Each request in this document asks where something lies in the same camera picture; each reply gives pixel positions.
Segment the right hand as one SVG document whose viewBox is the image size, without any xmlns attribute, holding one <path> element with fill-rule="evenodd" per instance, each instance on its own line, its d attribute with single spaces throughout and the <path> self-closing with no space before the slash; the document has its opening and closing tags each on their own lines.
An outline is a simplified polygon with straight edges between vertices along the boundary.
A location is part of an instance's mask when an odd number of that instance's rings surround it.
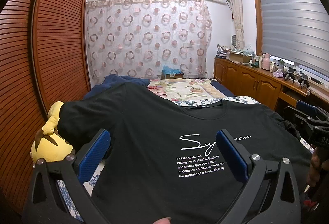
<svg viewBox="0 0 329 224">
<path fill-rule="evenodd" d="M 310 167 L 307 175 L 307 184 L 310 187 L 315 187 L 320 179 L 320 158 L 317 154 L 317 148 L 312 153 Z"/>
</svg>

